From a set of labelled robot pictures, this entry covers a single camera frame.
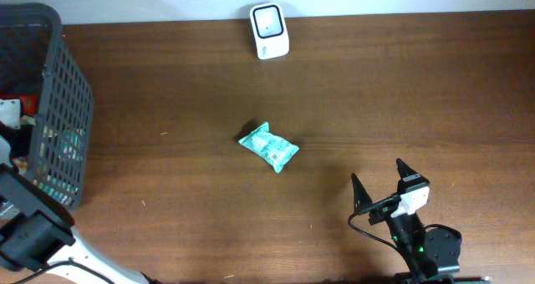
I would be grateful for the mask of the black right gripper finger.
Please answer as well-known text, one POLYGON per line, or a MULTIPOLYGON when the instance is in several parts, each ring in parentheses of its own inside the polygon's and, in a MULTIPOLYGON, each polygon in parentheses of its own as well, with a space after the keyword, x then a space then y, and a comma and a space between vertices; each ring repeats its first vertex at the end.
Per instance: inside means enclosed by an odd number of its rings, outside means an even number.
POLYGON ((354 192, 354 213, 364 214, 373 201, 355 173, 351 174, 351 182, 354 192))
POLYGON ((410 168, 401 158, 397 158, 395 163, 402 181, 409 182, 418 178, 418 173, 410 168))

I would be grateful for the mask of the teal tissue pouch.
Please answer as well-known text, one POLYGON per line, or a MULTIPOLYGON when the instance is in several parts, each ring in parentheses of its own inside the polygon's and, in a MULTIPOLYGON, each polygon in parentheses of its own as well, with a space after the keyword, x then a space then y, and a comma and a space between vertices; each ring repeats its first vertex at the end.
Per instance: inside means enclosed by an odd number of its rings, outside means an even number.
POLYGON ((264 122, 238 143, 267 161, 276 173, 298 153, 299 147, 270 132, 268 122, 264 122))

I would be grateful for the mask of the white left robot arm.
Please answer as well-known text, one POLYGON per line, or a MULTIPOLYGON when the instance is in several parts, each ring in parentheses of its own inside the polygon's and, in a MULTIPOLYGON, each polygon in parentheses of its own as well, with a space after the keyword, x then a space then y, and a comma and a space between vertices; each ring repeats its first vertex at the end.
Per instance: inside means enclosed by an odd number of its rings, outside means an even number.
POLYGON ((155 282, 96 251, 63 206, 6 164, 1 164, 1 198, 19 210, 1 226, 1 266, 32 271, 21 283, 44 274, 78 284, 155 282))

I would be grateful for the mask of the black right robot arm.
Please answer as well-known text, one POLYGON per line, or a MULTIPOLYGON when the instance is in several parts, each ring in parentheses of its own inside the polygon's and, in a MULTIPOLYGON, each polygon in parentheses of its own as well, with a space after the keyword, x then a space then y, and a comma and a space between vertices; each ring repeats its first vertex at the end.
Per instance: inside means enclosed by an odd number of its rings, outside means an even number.
POLYGON ((396 160, 400 179, 396 192, 372 201, 358 176, 353 173, 354 212, 348 218, 349 227, 394 249, 403 259, 408 271, 394 275, 395 283, 453 283, 460 270, 462 235, 441 224, 424 225, 416 212, 427 204, 430 182, 410 168, 402 159, 396 160), (386 241, 352 224, 356 216, 367 214, 369 223, 386 223, 391 241, 386 241))

